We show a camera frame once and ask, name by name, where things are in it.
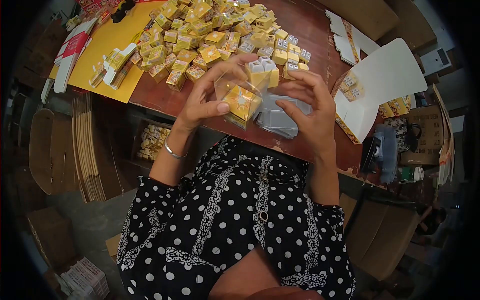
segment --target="pile of boxes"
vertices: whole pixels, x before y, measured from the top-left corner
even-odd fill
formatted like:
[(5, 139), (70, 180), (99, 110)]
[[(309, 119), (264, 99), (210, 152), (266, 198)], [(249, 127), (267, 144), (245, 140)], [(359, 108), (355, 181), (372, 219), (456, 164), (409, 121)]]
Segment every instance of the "pile of boxes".
[[(169, 0), (150, 13), (151, 29), (141, 34), (132, 62), (157, 83), (167, 79), (180, 91), (216, 63), (237, 53), (256, 53), (284, 66), (304, 69), (310, 53), (278, 25), (273, 11), (247, 0)], [(270, 87), (278, 85), (278, 72)]]

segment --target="silver bracelet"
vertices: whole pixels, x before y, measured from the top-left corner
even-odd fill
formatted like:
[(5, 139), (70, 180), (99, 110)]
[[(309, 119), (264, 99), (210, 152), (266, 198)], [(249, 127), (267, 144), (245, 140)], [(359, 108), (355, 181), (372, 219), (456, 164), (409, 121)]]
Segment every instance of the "silver bracelet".
[(187, 154), (185, 154), (184, 156), (180, 156), (180, 155), (176, 155), (175, 153), (173, 153), (173, 151), (170, 149), (170, 147), (168, 146), (167, 144), (167, 139), (165, 140), (165, 142), (163, 143), (163, 146), (165, 146), (165, 149), (168, 151), (168, 153), (170, 153), (174, 158), (176, 159), (184, 159), (187, 157)]

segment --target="fingernail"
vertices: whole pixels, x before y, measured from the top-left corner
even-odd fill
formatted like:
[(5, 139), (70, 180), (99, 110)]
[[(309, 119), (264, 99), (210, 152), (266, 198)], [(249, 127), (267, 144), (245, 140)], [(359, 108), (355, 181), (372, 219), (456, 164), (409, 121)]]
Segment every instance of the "fingernail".
[(219, 113), (223, 114), (230, 111), (230, 106), (227, 103), (220, 103), (217, 105), (216, 109)]

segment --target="yellow paper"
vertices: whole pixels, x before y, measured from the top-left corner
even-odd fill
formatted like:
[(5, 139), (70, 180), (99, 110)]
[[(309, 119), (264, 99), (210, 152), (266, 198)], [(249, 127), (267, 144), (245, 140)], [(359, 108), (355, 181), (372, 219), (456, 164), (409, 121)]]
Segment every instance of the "yellow paper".
[[(108, 55), (113, 48), (125, 49), (130, 44), (132, 36), (145, 28), (145, 24), (151, 20), (149, 13), (158, 6), (158, 2), (138, 3), (120, 23), (113, 24), (112, 20), (108, 20), (102, 25), (91, 36), (93, 39), (77, 61), (68, 84), (128, 103), (144, 72), (138, 68), (131, 68), (118, 90), (112, 89), (104, 82), (92, 88), (88, 83), (92, 77), (92, 66), (103, 61), (102, 56)], [(50, 78), (55, 79), (57, 72), (58, 67), (54, 67)]]

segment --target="hand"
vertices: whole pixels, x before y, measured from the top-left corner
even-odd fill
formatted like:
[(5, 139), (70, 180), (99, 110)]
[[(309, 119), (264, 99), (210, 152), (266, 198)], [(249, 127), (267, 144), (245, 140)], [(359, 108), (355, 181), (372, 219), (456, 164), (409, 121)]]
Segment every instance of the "hand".
[(207, 102), (208, 96), (215, 91), (215, 80), (226, 72), (233, 74), (240, 80), (247, 80), (247, 74), (245, 74), (239, 64), (245, 64), (257, 59), (258, 56), (256, 54), (240, 54), (227, 61), (219, 62), (208, 70), (208, 72), (195, 83), (187, 99), (187, 103), (177, 118), (182, 128), (188, 132), (193, 132), (201, 125), (204, 119), (228, 114), (230, 107), (227, 103), (223, 101)]
[(316, 157), (323, 157), (331, 151), (335, 153), (336, 106), (323, 78), (304, 70), (289, 71), (288, 74), (296, 80), (282, 83), (278, 89), (291, 98), (310, 104), (313, 112), (305, 115), (286, 100), (278, 100), (276, 104), (295, 121)]

